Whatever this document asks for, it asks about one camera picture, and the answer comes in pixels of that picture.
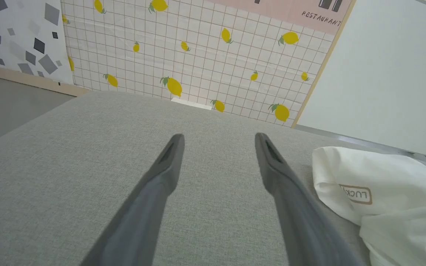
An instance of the gray fabric surface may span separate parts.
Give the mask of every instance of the gray fabric surface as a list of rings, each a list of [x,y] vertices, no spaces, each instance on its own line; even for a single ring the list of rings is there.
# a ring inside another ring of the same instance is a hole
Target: gray fabric surface
[[[185,153],[154,265],[287,265],[256,132],[313,194],[313,149],[369,150],[146,96],[89,93],[0,138],[0,265],[78,264],[174,133],[185,135]],[[368,263],[359,228],[320,205]]]

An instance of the beige board edge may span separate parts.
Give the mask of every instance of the beige board edge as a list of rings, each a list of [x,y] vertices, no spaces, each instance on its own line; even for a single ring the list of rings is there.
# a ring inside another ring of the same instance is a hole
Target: beige board edge
[[[9,81],[15,81],[30,86],[35,86],[42,89],[48,89],[49,91],[56,91],[72,96],[81,96],[89,90],[80,88],[79,86],[59,83],[49,78],[34,76],[25,74],[19,71],[5,69],[0,67],[0,79],[7,79]]]
[[[323,60],[323,64],[321,65],[321,68],[318,70],[318,74],[315,78],[315,80],[313,81],[311,87],[310,87],[310,91],[308,92],[307,96],[305,97],[305,100],[302,103],[302,106],[299,110],[299,112],[297,113],[297,116],[295,117],[294,123],[292,124],[292,128],[294,128],[295,126],[297,126],[297,123],[299,121],[299,118],[303,112],[303,110],[305,109],[305,106],[308,103],[308,100],[310,99],[311,94],[313,93],[313,90],[315,89],[315,86],[318,83],[318,80],[321,77],[321,74],[323,73],[323,70],[325,69],[327,63],[328,63],[328,59],[331,56],[331,53],[333,52],[333,49],[335,49],[336,43],[338,42],[339,37],[341,36],[341,32],[343,31],[343,28],[346,25],[346,22],[348,22],[348,18],[351,14],[351,11],[353,10],[353,7],[355,6],[356,0],[351,0],[351,3],[349,4],[348,10],[346,11],[345,17],[343,18],[343,22],[341,23],[341,26],[338,29],[338,32],[336,32],[335,38],[333,39],[333,42],[331,43],[330,49],[328,50],[328,53],[325,55],[325,59]]]

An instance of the white grid wallpaper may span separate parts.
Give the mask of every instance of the white grid wallpaper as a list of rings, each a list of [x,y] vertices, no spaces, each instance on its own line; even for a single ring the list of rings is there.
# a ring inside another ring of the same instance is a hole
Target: white grid wallpaper
[[[151,0],[62,0],[74,82],[93,91],[127,91],[155,98],[176,97],[161,83],[173,77],[181,98],[225,113],[290,127],[331,46],[334,35],[203,0],[166,0],[164,12],[149,13]],[[226,28],[233,43],[221,39]],[[299,42],[279,45],[286,32]],[[181,42],[191,49],[186,52]],[[135,42],[139,52],[133,51]],[[255,81],[250,77],[258,72]],[[309,80],[303,81],[303,72]],[[116,77],[111,86],[104,74]],[[268,108],[290,111],[286,122]]]

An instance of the lemon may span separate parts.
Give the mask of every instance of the lemon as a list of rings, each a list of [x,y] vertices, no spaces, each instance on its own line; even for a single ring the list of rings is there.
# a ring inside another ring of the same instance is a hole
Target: lemon
[[[134,46],[132,47],[132,50],[134,52],[139,52],[139,43],[138,42],[134,42]]]
[[[186,42],[182,42],[181,47],[185,52],[188,52],[190,50],[190,47],[188,47]]]
[[[164,86],[167,85],[167,88],[173,95],[180,97],[180,94],[182,93],[182,85],[178,81],[174,78],[163,77],[160,79],[160,82],[164,83]]]
[[[118,81],[115,77],[111,76],[110,74],[104,74],[103,78],[105,78],[112,86],[118,87]]]
[[[70,70],[75,71],[71,57],[68,57],[68,62],[70,63]]]
[[[286,34],[282,35],[279,39],[279,45],[284,44],[294,44],[299,41],[299,37],[295,32],[289,31]]]
[[[62,21],[63,21],[65,24],[70,24],[70,21],[67,19],[67,17],[66,17],[64,14],[62,14]]]
[[[251,75],[251,80],[255,81],[257,79],[257,71],[254,71],[254,74]]]
[[[310,80],[310,78],[308,77],[308,74],[306,72],[303,72],[301,77],[302,77],[303,81],[309,81]]]
[[[223,31],[221,32],[221,38],[227,44],[230,44],[230,43],[233,42],[233,40],[231,39],[230,31],[228,29],[226,29],[226,28],[223,28]]]
[[[93,5],[95,6],[96,11],[100,12],[101,14],[106,14],[106,10],[103,8],[103,4],[99,0],[95,0]]]
[[[224,111],[224,104],[223,104],[221,101],[218,101],[218,100],[212,100],[212,101],[211,101],[211,103],[212,103],[212,104],[214,104],[214,107],[215,107],[218,111],[220,111],[220,112],[222,112],[222,113],[223,113],[223,111]]]
[[[289,118],[289,109],[281,104],[271,104],[269,109],[271,109],[272,112],[275,111],[275,117],[280,121],[285,122],[287,118]]]
[[[152,14],[152,12],[155,13],[155,11],[162,12],[169,7],[167,3],[164,0],[154,0],[149,5],[149,13]]]

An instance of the white cloth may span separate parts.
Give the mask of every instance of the white cloth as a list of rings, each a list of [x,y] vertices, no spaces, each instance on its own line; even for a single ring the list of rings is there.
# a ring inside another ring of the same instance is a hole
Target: white cloth
[[[426,166],[402,155],[313,150],[318,197],[361,226],[372,266],[426,266]]]

